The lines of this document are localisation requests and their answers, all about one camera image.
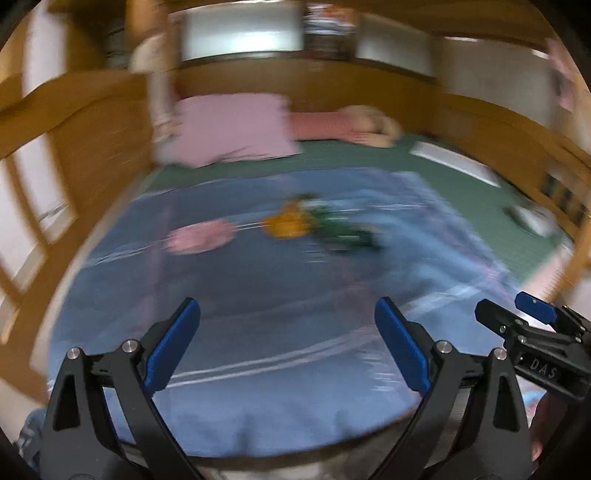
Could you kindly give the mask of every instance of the wooden headboard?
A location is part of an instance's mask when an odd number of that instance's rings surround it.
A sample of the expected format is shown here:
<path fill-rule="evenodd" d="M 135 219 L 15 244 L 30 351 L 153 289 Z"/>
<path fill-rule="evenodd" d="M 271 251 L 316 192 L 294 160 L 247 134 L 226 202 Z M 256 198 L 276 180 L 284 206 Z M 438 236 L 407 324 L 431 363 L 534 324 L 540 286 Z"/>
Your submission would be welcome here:
<path fill-rule="evenodd" d="M 43 261 L 19 285 L 0 266 L 0 288 L 14 306 L 0 345 L 0 378 L 44 402 L 46 379 L 29 366 L 38 329 L 70 261 L 113 201 L 151 164 L 152 127 L 145 77 L 127 72 L 67 73 L 0 111 L 0 158 Z M 12 154 L 47 133 L 73 221 L 50 239 L 36 220 Z"/>

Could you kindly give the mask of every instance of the blanket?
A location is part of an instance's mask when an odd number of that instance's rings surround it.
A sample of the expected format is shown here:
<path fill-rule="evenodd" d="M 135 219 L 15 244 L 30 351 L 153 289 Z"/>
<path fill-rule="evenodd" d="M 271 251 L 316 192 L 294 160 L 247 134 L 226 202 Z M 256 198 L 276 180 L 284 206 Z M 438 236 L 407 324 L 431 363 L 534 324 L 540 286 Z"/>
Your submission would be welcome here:
<path fill-rule="evenodd" d="M 307 192 L 379 228 L 385 248 L 337 254 L 312 237 L 280 241 L 256 227 Z M 165 247 L 171 231 L 214 219 L 234 223 L 236 238 L 194 255 Z M 470 224 L 414 173 L 343 168 L 211 181 L 131 203 L 70 289 L 49 376 L 68 348 L 115 349 L 191 296 L 200 329 L 154 396 L 181 447 L 208 457 L 299 452 L 375 431 L 418 405 L 375 328 L 380 297 L 434 339 L 486 355 L 502 339 L 476 322 L 475 305 L 489 298 L 511 309 L 516 292 Z M 107 393 L 119 436 L 133 442 Z"/>

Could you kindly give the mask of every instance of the pink cushion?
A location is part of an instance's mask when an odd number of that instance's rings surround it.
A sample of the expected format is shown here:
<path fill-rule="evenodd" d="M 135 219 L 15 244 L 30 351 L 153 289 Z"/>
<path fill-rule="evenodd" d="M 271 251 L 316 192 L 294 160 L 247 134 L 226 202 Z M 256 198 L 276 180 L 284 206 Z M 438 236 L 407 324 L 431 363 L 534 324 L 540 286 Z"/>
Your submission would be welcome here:
<path fill-rule="evenodd" d="M 177 161 L 203 167 L 217 161 L 265 160 L 299 153 L 287 122 L 287 101 L 270 93 L 203 95 L 181 100 Z"/>

